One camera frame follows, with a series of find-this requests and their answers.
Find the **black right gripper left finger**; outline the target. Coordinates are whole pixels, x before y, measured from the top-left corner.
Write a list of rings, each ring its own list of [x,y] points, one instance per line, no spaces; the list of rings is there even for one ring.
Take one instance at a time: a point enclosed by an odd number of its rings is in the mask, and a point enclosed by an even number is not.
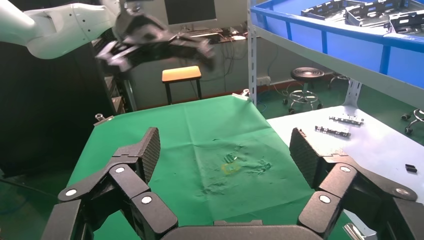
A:
[[[121,212],[143,240],[159,240],[178,218],[149,187],[161,151],[159,130],[120,147],[99,171],[63,189],[42,234],[44,240],[92,240],[106,219]]]

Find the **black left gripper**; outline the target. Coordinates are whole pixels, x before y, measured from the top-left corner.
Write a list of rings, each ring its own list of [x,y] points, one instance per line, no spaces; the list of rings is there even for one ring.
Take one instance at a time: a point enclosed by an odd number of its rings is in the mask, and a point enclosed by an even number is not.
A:
[[[132,63],[147,63],[173,56],[198,61],[212,71],[216,55],[209,39],[179,34],[173,38],[168,28],[144,12],[121,10],[113,33],[118,41],[103,46],[96,59],[106,73],[124,73]]]

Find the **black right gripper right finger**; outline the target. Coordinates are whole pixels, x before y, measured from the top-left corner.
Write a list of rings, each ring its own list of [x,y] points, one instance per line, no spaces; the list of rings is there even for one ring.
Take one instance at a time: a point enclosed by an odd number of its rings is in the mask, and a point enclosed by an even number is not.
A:
[[[326,240],[344,210],[354,213],[379,240],[421,240],[424,206],[410,188],[367,170],[341,150],[313,145],[294,128],[290,156],[314,190],[297,223]]]

